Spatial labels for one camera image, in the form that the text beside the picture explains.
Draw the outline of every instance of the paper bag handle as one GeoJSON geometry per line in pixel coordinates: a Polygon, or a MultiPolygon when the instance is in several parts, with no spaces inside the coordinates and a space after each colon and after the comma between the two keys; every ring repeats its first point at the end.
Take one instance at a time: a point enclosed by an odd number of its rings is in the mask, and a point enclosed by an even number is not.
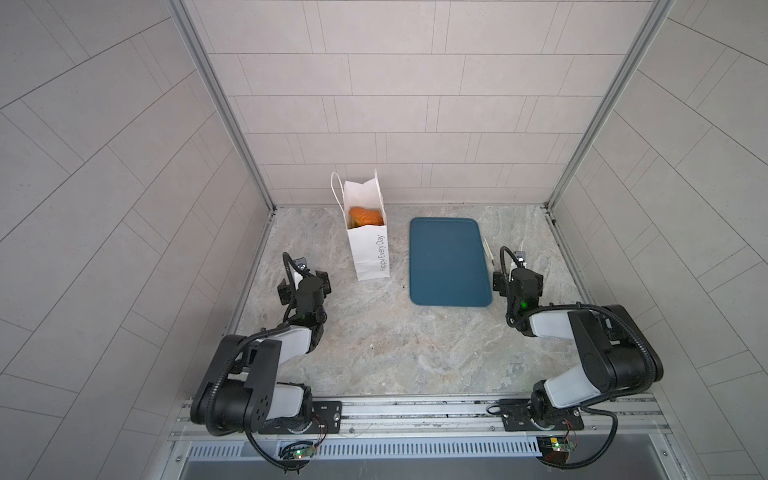
{"type": "Polygon", "coordinates": [[[339,189],[341,190],[341,199],[344,200],[344,186],[341,183],[341,177],[336,172],[332,172],[331,173],[331,191],[333,192],[333,198],[336,198],[336,202],[339,204],[339,208],[341,209],[341,213],[345,214],[344,207],[342,206],[341,202],[339,202],[339,197],[336,195],[336,189],[333,188],[333,176],[334,175],[336,175],[336,178],[339,179],[339,189]]]}

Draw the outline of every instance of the mounting plate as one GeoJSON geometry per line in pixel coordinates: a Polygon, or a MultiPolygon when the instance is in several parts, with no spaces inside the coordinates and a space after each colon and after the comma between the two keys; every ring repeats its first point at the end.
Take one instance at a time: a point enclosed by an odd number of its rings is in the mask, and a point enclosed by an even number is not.
{"type": "MultiPolygon", "coordinates": [[[[531,415],[528,413],[528,399],[501,399],[498,401],[502,422],[505,432],[530,432],[537,429],[538,426],[531,421],[531,415]]],[[[565,420],[571,423],[573,430],[584,430],[584,421],[581,420],[581,413],[578,408],[561,410],[563,415],[551,420],[555,424],[552,430],[541,430],[542,432],[559,432],[568,429],[565,420]]]]}
{"type": "MultiPolygon", "coordinates": [[[[312,402],[312,413],[323,419],[325,433],[339,433],[341,426],[341,402],[312,402]]],[[[291,432],[283,425],[264,425],[259,429],[259,435],[318,435],[320,427],[316,422],[303,432],[291,432]]]]}

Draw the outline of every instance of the blue tray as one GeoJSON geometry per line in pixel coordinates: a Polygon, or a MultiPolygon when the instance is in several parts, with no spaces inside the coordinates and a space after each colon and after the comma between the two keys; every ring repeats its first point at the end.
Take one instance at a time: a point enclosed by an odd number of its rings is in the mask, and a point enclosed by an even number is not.
{"type": "Polygon", "coordinates": [[[411,301],[416,305],[488,306],[491,282],[477,222],[411,220],[411,301]]]}

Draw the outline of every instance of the black bracket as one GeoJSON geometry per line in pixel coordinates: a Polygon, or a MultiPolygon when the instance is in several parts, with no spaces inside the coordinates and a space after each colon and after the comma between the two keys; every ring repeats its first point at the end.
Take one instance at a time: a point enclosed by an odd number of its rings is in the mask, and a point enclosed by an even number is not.
{"type": "MultiPolygon", "coordinates": [[[[540,429],[531,419],[531,403],[528,399],[501,399],[498,401],[498,414],[502,416],[505,432],[530,432],[540,429]]],[[[568,420],[571,430],[584,430],[584,421],[577,407],[557,409],[548,416],[548,421],[554,425],[552,430],[543,432],[559,432],[568,430],[568,420]]]]}
{"type": "MultiPolygon", "coordinates": [[[[341,429],[341,402],[312,402],[312,414],[322,419],[320,425],[323,433],[339,433],[341,429]]],[[[302,432],[291,431],[280,422],[266,422],[260,429],[259,435],[318,435],[320,427],[317,422],[302,432]]]]}

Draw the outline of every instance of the white paper bag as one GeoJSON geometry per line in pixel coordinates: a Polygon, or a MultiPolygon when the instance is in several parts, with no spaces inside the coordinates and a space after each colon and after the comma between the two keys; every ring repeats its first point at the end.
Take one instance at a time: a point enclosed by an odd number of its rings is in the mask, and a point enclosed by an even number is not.
{"type": "Polygon", "coordinates": [[[344,182],[341,190],[343,205],[342,202],[339,202],[336,189],[333,187],[334,176],[339,180],[339,185],[341,185],[341,178],[336,172],[331,174],[331,190],[333,190],[333,196],[336,197],[336,202],[344,214],[344,224],[346,225],[346,234],[349,237],[349,246],[352,247],[352,259],[355,262],[357,280],[371,280],[389,276],[386,212],[384,211],[382,191],[379,188],[378,174],[374,170],[373,178],[364,184],[344,182]],[[384,225],[363,225],[362,227],[349,228],[349,209],[353,207],[380,211],[384,225]]]}

